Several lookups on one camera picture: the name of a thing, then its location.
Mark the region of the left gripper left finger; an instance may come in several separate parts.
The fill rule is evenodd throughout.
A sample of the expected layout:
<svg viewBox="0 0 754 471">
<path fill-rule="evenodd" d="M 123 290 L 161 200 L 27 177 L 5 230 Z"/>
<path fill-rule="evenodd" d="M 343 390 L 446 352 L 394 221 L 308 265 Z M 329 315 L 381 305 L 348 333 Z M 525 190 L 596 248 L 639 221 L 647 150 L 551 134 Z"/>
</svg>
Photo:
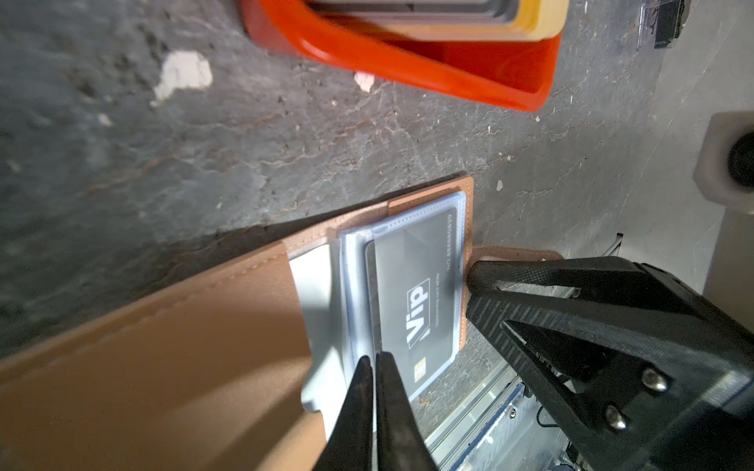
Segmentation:
<svg viewBox="0 0 754 471">
<path fill-rule="evenodd" d="M 374 374 L 368 356 L 357 363 L 341 412 L 313 470 L 371 470 Z"/>
</svg>

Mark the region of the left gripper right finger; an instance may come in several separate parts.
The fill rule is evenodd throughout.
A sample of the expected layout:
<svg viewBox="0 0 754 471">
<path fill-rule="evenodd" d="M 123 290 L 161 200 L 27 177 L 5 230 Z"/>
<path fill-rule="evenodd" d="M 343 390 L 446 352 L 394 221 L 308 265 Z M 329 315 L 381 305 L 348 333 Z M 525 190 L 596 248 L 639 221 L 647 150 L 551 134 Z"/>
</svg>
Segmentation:
<svg viewBox="0 0 754 471">
<path fill-rule="evenodd" d="M 377 466 L 379 470 L 438 470 L 416 424 L 394 359 L 376 355 Z"/>
</svg>

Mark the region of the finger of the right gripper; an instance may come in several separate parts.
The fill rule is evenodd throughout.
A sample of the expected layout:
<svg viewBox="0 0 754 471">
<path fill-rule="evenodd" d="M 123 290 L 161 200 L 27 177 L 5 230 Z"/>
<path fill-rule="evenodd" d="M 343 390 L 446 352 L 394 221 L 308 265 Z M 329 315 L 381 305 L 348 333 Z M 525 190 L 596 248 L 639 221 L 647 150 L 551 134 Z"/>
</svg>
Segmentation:
<svg viewBox="0 0 754 471">
<path fill-rule="evenodd" d="M 475 294 L 467 316 L 592 468 L 752 468 L 753 337 L 709 302 Z"/>
<path fill-rule="evenodd" d="M 498 351 L 534 333 L 540 351 L 575 341 L 621 353 L 751 353 L 753 336 L 675 276 L 620 257 L 478 261 L 467 318 Z"/>
</svg>

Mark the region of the tan leather card holder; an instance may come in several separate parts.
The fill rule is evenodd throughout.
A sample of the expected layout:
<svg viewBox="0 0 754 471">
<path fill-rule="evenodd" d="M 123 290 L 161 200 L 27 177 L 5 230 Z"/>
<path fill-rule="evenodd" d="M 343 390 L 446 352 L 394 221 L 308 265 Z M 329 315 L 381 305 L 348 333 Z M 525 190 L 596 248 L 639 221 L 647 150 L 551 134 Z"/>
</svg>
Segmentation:
<svg viewBox="0 0 754 471">
<path fill-rule="evenodd" d="M 292 258 L 472 178 L 344 211 L 1 363 L 6 470 L 311 470 L 328 439 Z"/>
</svg>

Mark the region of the red plastic tray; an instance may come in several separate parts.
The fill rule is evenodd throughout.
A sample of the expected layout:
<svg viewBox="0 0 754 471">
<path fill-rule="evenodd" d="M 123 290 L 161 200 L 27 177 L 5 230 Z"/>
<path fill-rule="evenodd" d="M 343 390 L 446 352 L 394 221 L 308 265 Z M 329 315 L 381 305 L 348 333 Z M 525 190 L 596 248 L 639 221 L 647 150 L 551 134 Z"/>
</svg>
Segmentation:
<svg viewBox="0 0 754 471">
<path fill-rule="evenodd" d="M 242 1 L 259 46 L 449 96 L 534 112 L 553 86 L 561 39 L 538 42 L 380 41 L 343 29 L 302 1 Z"/>
</svg>

